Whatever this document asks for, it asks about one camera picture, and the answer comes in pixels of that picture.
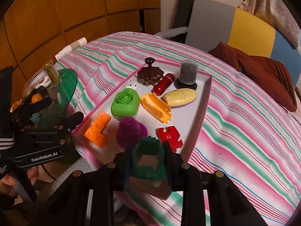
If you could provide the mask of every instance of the brown cloth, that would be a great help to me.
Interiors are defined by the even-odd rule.
[[[292,79],[281,62],[261,56],[249,56],[223,42],[208,53],[245,74],[289,111],[296,111]]]

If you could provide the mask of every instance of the metal bolt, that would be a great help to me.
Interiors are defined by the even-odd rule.
[[[115,168],[116,167],[116,164],[114,162],[110,162],[107,164],[107,168],[109,169],[112,169],[112,168]]]
[[[223,173],[222,171],[216,171],[216,172],[215,172],[215,175],[216,175],[217,177],[223,177],[223,176],[224,176],[224,173]]]
[[[80,170],[76,170],[72,173],[72,176],[80,176],[82,175],[82,172]]]
[[[188,164],[188,163],[182,163],[181,167],[184,168],[184,169],[188,169],[190,167],[190,164]]]

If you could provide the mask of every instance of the green toy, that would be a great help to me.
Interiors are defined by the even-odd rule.
[[[151,136],[141,138],[132,150],[131,176],[142,179],[165,179],[163,162],[164,150],[160,140]]]
[[[126,88],[117,93],[111,105],[111,113],[117,119],[121,120],[125,116],[135,116],[140,103],[140,97],[132,88]]]

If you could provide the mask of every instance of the wooden wall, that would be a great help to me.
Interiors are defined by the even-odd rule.
[[[43,63],[73,41],[160,31],[160,0],[15,0],[0,21],[0,69],[12,65],[12,102]]]

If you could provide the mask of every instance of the orange ball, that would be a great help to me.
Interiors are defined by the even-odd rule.
[[[36,93],[33,95],[33,97],[31,98],[31,102],[34,104],[36,102],[39,102],[40,100],[43,99],[43,96],[39,93]]]

